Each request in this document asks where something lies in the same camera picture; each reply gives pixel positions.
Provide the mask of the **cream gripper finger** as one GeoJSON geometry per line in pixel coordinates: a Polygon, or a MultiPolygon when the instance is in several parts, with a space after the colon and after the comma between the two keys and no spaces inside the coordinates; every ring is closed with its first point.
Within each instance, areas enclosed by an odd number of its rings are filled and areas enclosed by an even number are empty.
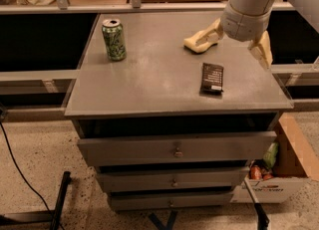
{"type": "Polygon", "coordinates": [[[184,39],[184,45],[189,49],[208,49],[223,38],[223,28],[220,19],[216,19],[206,29],[196,32],[184,39]]]}
{"type": "Polygon", "coordinates": [[[273,58],[267,31],[264,31],[259,39],[250,41],[248,51],[264,69],[270,68],[273,58]]]}

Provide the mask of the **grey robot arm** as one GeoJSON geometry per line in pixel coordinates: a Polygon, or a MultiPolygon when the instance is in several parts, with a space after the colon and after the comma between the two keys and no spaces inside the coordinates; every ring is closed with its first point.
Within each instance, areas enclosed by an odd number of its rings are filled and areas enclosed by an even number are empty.
{"type": "MultiPolygon", "coordinates": [[[[264,68],[272,64],[270,39],[267,32],[275,0],[228,0],[220,18],[206,29],[183,40],[196,53],[203,53],[224,36],[248,42],[250,54],[264,68]]],[[[309,24],[319,30],[319,0],[288,0],[309,24]]]]}

